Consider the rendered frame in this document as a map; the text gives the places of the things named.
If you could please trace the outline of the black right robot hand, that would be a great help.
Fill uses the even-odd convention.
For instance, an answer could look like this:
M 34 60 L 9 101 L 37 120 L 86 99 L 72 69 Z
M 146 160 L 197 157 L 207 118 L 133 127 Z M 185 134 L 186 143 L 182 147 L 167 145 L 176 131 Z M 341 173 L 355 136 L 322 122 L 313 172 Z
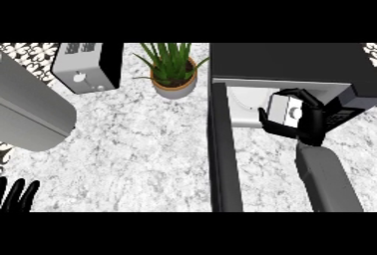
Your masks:
M 267 119 L 263 108 L 257 109 L 259 121 L 262 128 L 267 133 L 297 138 L 302 143 L 312 146 L 321 146 L 325 138 L 325 118 L 324 104 L 309 94 L 304 89 L 284 89 L 278 92 L 281 96 L 296 96 L 303 100 L 303 116 L 299 120 L 297 127 L 288 127 Z

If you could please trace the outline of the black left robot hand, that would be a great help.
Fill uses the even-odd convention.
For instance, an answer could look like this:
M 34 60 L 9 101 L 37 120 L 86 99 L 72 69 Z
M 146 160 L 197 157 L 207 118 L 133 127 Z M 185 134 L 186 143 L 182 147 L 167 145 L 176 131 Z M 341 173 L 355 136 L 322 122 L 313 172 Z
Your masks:
M 1 213 L 25 213 L 31 210 L 34 196 L 40 188 L 40 181 L 34 180 L 25 185 L 25 179 L 19 178 L 4 193 L 7 186 L 7 178 L 0 177 L 0 212 Z

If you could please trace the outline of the white milk carton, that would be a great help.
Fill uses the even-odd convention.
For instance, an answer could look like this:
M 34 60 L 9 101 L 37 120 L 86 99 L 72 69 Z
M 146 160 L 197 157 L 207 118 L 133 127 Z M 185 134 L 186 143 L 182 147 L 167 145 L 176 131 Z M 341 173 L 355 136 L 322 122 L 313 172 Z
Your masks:
M 302 118 L 303 101 L 290 96 L 272 95 L 267 105 L 267 119 L 291 128 L 297 127 Z

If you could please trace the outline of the black microwave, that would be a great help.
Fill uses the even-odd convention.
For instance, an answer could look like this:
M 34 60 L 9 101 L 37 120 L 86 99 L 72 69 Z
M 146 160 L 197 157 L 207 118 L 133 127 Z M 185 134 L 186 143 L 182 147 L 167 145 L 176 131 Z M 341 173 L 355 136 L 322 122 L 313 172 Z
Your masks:
M 208 52 L 236 128 L 260 127 L 257 110 L 282 89 L 318 99 L 330 129 L 377 106 L 377 43 L 211 43 Z

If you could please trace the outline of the dark grey microwave door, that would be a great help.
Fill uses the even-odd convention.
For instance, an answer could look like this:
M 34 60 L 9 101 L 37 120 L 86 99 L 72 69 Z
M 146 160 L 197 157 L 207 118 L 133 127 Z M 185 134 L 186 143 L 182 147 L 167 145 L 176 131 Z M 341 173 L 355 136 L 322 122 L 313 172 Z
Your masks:
M 241 212 L 242 201 L 225 83 L 208 85 L 207 156 L 213 212 Z

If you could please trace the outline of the potted green plant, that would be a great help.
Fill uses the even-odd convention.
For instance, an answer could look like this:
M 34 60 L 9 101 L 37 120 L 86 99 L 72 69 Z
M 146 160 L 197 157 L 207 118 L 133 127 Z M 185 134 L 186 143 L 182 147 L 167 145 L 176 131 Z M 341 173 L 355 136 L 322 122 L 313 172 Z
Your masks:
M 142 48 L 151 59 L 146 60 L 139 54 L 136 57 L 151 69 L 145 79 L 152 81 L 157 93 L 168 100 L 185 98 L 195 88 L 198 67 L 208 58 L 198 63 L 194 61 L 189 56 L 191 43 L 142 43 Z

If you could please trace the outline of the silver and black toaster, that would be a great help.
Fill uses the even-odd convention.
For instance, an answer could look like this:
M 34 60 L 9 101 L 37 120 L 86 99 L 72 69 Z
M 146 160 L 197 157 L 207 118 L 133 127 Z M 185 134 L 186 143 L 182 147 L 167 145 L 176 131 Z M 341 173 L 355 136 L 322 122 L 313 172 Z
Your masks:
M 115 90 L 120 87 L 123 43 L 62 43 L 52 74 L 74 94 Z

